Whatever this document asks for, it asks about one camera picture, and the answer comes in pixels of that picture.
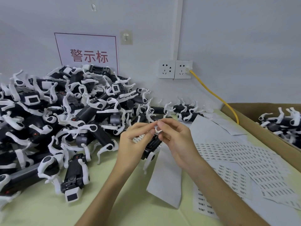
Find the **yellow cable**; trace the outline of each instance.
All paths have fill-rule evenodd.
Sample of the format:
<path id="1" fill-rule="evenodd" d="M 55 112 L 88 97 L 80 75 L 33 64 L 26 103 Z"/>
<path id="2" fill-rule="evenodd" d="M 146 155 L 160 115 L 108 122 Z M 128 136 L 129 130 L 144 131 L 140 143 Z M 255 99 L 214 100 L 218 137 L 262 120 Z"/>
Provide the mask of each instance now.
<path id="1" fill-rule="evenodd" d="M 232 112 L 232 113 L 234 114 L 234 116 L 235 116 L 236 123 L 239 124 L 238 116 L 237 116 L 236 112 L 232 109 L 232 107 L 229 106 L 229 105 L 227 104 L 227 102 L 225 102 L 223 99 L 221 99 L 218 95 L 216 95 L 216 94 L 213 93 L 210 89 L 208 89 L 208 87 L 201 81 L 201 79 L 199 79 L 199 77 L 198 77 L 192 70 L 190 70 L 189 72 L 192 73 L 193 76 L 195 76 L 195 78 L 199 81 L 199 83 L 201 83 L 201 85 L 202 85 L 206 90 L 208 90 L 209 93 L 211 93 L 213 96 L 215 96 L 216 98 L 218 98 L 221 102 L 223 102 L 223 103 L 231 110 L 231 112 Z"/>

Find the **pile of robot dogs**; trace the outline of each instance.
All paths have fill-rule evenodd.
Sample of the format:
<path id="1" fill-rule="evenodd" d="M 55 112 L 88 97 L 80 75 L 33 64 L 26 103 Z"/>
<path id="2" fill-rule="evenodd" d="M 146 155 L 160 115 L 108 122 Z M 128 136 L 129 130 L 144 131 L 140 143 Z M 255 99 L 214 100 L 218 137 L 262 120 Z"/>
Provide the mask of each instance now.
<path id="1" fill-rule="evenodd" d="M 279 107 L 278 117 L 267 117 L 273 113 L 264 113 L 258 120 L 261 126 L 270 130 L 275 135 L 283 138 L 287 142 L 294 144 L 296 147 L 301 148 L 301 116 L 300 112 L 296 111 L 293 107 L 287 108 L 289 116 L 285 116 L 282 108 Z"/>
<path id="2" fill-rule="evenodd" d="M 193 121 L 201 112 L 197 103 L 180 100 L 174 106 L 171 102 L 150 106 L 148 89 L 133 90 L 130 78 L 117 76 L 108 67 L 61 66 L 43 78 L 22 72 L 13 74 L 8 86 L 1 83 L 0 209 L 44 178 L 56 194 L 65 194 L 67 202 L 76 201 L 89 183 L 87 162 L 98 145 L 100 163 L 101 153 L 118 149 L 112 137 L 134 123 L 153 122 L 171 113 L 178 113 L 180 121 Z M 141 159 L 149 164 L 160 143 L 155 135 Z M 63 168 L 67 168 L 64 181 L 59 177 Z"/>

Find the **power socket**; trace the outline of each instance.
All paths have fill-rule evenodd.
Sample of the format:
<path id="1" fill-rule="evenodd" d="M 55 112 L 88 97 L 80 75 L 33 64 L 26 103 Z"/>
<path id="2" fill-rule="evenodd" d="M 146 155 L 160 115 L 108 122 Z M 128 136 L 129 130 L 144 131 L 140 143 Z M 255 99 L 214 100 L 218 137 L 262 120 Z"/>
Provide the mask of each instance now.
<path id="1" fill-rule="evenodd" d="M 175 60 L 159 60 L 158 78 L 175 78 Z"/>
<path id="2" fill-rule="evenodd" d="M 175 79 L 188 79 L 191 78 L 191 74 L 187 69 L 192 70 L 193 61 L 177 60 L 175 62 Z"/>

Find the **chinese characters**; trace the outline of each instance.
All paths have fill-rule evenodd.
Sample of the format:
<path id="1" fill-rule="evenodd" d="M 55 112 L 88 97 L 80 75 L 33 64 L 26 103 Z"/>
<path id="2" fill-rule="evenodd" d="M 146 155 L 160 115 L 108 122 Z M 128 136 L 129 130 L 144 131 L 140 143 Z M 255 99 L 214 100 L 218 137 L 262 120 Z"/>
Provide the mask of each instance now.
<path id="1" fill-rule="evenodd" d="M 98 60 L 99 63 L 108 62 L 108 55 L 106 51 L 99 52 L 99 50 L 97 50 L 97 53 L 94 53 L 94 51 L 84 51 L 84 54 L 82 54 L 82 51 L 78 49 L 70 49 L 70 51 L 74 62 L 82 62 L 83 58 L 88 63 L 96 60 Z"/>

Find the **light green table surface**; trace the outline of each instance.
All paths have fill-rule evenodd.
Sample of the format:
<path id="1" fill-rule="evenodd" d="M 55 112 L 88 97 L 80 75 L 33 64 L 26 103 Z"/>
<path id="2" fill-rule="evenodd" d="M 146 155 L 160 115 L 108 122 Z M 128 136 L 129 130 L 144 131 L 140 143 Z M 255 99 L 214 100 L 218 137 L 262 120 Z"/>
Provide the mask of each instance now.
<path id="1" fill-rule="evenodd" d="M 231 120 L 219 110 L 215 111 L 221 117 Z M 248 140 L 258 146 L 264 146 L 251 134 Z M 4 208 L 6 216 L 1 225 L 22 226 L 54 226 L 74 225 L 95 198 L 103 183 L 109 176 L 117 157 L 117 152 L 101 154 L 101 164 L 97 165 L 96 152 L 88 163 L 90 183 L 85 186 L 79 201 L 67 204 L 62 194 L 55 194 L 52 184 L 41 181 L 26 189 L 18 198 Z M 134 173 L 122 188 L 112 209 L 108 225 L 222 225 L 219 220 L 193 211 L 193 182 L 182 172 L 182 200 L 179 209 L 175 209 L 159 198 L 146 191 L 151 178 L 155 160 L 145 175 L 141 161 Z M 291 186 L 301 196 L 301 174 L 289 166 L 292 174 L 289 176 Z M 66 169 L 61 174 L 64 178 Z"/>

